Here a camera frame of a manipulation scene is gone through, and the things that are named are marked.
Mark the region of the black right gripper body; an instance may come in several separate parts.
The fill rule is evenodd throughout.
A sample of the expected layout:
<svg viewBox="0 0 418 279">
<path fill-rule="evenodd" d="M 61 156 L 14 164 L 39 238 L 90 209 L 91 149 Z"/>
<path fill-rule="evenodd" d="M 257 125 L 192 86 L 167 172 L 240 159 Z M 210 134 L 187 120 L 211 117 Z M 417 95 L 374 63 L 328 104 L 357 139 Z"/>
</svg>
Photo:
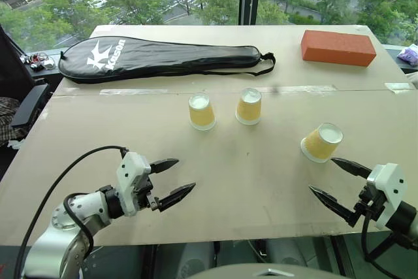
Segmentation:
<svg viewBox="0 0 418 279">
<path fill-rule="evenodd" d="M 376 222 L 385 208 L 386 200 L 382 191 L 371 184 L 365 185 L 359 193 L 359 200 L 354 206 L 353 223 L 356 224 L 361 216 L 367 214 L 371 214 L 370 219 Z"/>
</svg>

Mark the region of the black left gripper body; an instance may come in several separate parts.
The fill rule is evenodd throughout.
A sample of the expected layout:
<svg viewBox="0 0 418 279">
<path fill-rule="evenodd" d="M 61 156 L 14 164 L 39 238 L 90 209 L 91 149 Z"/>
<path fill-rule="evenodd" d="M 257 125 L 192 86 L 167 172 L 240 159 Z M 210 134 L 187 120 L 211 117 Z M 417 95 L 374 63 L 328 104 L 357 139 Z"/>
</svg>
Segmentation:
<svg viewBox="0 0 418 279">
<path fill-rule="evenodd" d="M 135 209 L 137 212 L 150 208 L 151 210 L 160 209 L 160 201 L 152 195 L 153 184 L 149 174 L 143 174 L 135 181 Z"/>
</svg>

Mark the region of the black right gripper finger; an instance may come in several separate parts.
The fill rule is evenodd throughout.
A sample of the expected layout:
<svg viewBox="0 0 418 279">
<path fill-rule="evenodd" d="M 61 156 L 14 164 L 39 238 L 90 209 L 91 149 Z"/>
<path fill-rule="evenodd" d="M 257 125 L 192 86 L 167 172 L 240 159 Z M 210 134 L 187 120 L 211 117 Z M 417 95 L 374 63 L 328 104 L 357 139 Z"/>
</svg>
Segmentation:
<svg viewBox="0 0 418 279">
<path fill-rule="evenodd" d="M 372 172 L 372 170 L 368 167 L 365 167 L 357 162 L 350 161 L 348 159 L 333 157 L 330 160 L 333 161 L 341 169 L 348 172 L 349 174 L 352 174 L 353 176 L 360 176 L 361 178 L 367 179 Z"/>
<path fill-rule="evenodd" d="M 339 217 L 341 217 L 350 227 L 354 227 L 359 217 L 355 212 L 350 211 L 348 208 L 341 205 L 336 198 L 328 194 L 327 192 L 309 185 L 309 189 L 312 193 L 325 205 L 329 210 L 333 211 Z"/>
</svg>

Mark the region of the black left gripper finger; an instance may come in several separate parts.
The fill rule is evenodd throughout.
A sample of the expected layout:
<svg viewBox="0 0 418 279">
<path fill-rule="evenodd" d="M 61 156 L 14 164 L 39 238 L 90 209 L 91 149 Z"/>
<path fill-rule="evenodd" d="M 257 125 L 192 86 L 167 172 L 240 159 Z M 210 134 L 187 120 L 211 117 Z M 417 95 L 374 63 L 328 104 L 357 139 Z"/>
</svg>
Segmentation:
<svg viewBox="0 0 418 279">
<path fill-rule="evenodd" d="M 175 164 L 179 162 L 179 159 L 176 158 L 168 158 L 168 159 L 162 159 L 158 161 L 154 161 L 150 163 L 150 173 L 161 173 L 163 171 L 166 171 L 167 169 L 171 168 Z"/>
<path fill-rule="evenodd" d="M 174 206 L 175 204 L 179 203 L 182 199 L 184 199 L 196 186 L 196 183 L 186 184 L 175 190 L 171 191 L 169 195 L 166 197 L 159 199 L 155 198 L 155 202 L 157 205 L 157 209 L 160 212 L 165 211 L 166 209 Z"/>
</svg>

